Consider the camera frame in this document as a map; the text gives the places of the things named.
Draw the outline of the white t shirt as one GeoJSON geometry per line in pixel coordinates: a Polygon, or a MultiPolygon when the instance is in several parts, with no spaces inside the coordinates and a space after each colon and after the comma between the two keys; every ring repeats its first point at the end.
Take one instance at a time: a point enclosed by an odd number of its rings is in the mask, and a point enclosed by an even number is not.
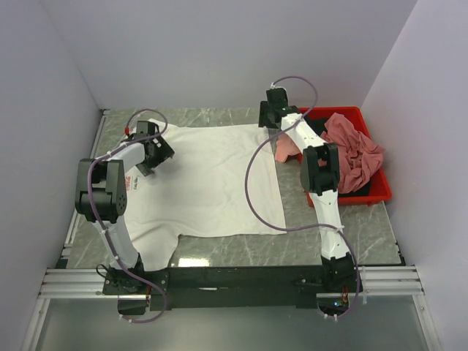
{"type": "Polygon", "coordinates": [[[177,127],[164,133],[175,154],[144,177],[126,174],[129,236],[146,271],[166,268],[180,235],[276,235],[285,228],[268,130],[254,124],[177,127]]]}

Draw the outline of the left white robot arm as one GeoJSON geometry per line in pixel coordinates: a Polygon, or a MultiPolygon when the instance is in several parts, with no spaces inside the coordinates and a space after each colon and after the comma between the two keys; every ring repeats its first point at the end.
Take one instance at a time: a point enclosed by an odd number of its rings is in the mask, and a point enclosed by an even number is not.
{"type": "Polygon", "coordinates": [[[78,163],[75,209],[100,233],[111,256],[110,266],[116,270],[127,269],[121,275],[120,285],[131,294],[144,289],[146,275],[136,269],[143,264],[124,221],[126,174],[134,168],[148,177],[154,168],[174,156],[174,150],[162,136],[166,128],[160,129],[156,122],[139,121],[135,132],[117,149],[78,163]]]}

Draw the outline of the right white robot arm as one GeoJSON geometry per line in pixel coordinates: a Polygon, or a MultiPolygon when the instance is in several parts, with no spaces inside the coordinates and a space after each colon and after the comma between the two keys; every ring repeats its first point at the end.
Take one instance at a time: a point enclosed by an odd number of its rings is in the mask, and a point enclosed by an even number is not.
{"type": "Polygon", "coordinates": [[[338,206],[339,152],[307,123],[296,106],[288,102],[284,88],[266,91],[260,103],[259,126],[278,129],[291,139],[301,154],[300,180],[312,200],[321,238],[321,260],[329,269],[321,273],[322,286],[336,292],[347,282],[343,270],[353,270],[354,260],[343,238],[338,206]]]}

